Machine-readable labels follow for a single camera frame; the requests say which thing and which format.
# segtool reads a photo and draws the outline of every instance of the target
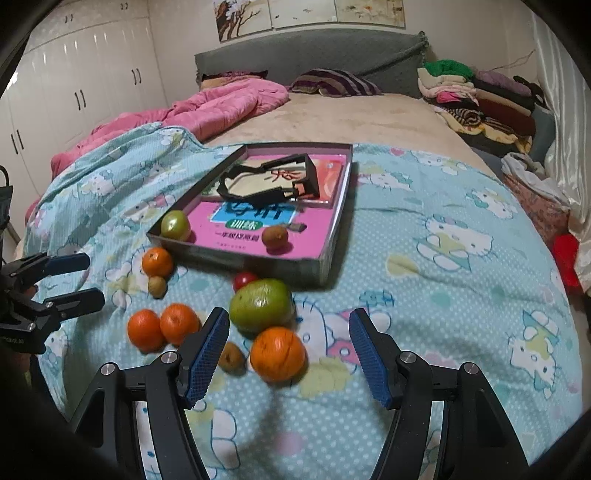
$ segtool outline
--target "teal blanket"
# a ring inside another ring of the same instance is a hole
[[[145,125],[93,150],[53,181],[28,225],[25,253],[86,252],[82,273],[49,277],[37,298],[98,287],[101,312],[68,320],[47,340],[41,370],[71,416],[106,361],[146,364],[129,342],[136,310],[172,302],[205,319],[228,308],[231,273],[179,267],[163,300],[147,293],[147,229],[237,146],[207,148],[181,128]],[[369,392],[348,333],[352,309],[403,349],[436,365],[476,362],[531,462],[580,415],[578,342],[556,266],[502,184],[464,164],[419,151],[356,144],[356,186],[343,218],[334,285],[294,296],[310,367],[274,388],[253,372],[218,369],[187,412],[211,478],[369,478],[391,413]],[[248,354],[233,328],[230,339]],[[137,404],[144,465],[158,478],[148,413]],[[437,459],[442,404],[434,404],[422,478]]]

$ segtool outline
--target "headboard cover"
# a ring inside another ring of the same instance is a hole
[[[229,43],[195,55],[203,74],[269,70],[267,80],[290,85],[315,68],[346,70],[374,82],[384,93],[420,98],[417,68],[429,43],[424,32],[407,35],[362,28],[285,31]]]

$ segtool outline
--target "pink comforter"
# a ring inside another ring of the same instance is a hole
[[[269,80],[246,79],[196,93],[187,100],[175,102],[172,108],[122,113],[108,124],[96,127],[71,150],[54,155],[51,178],[55,179],[85,153],[140,125],[162,122],[166,127],[185,127],[204,141],[241,120],[270,112],[288,100],[284,86]],[[25,222],[37,203],[28,208]]]

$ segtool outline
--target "orange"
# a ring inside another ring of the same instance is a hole
[[[179,346],[189,333],[201,328],[199,317],[193,309],[182,303],[171,303],[160,316],[160,330],[168,343]]]
[[[164,343],[160,319],[152,310],[135,312],[127,322],[127,336],[143,353],[155,352]]]
[[[283,382],[297,375],[306,364],[306,349],[300,338],[285,327],[260,333],[251,347],[251,365],[265,382]]]
[[[150,248],[142,257],[142,269],[148,277],[168,278],[174,270],[173,258],[164,248]]]

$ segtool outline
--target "screw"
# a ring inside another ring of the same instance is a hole
[[[400,360],[402,360],[405,364],[413,364],[417,361],[417,356],[412,352],[402,352],[400,354]]]
[[[164,352],[162,354],[162,356],[160,357],[160,359],[162,360],[162,363],[164,364],[171,364],[175,361],[177,361],[178,355],[176,354],[176,352]]]
[[[104,364],[100,368],[100,373],[102,373],[103,375],[110,375],[114,371],[115,371],[115,366],[113,364]]]
[[[464,364],[464,370],[470,375],[476,375],[480,371],[480,368],[478,368],[478,365],[473,364],[472,362],[467,362]]]

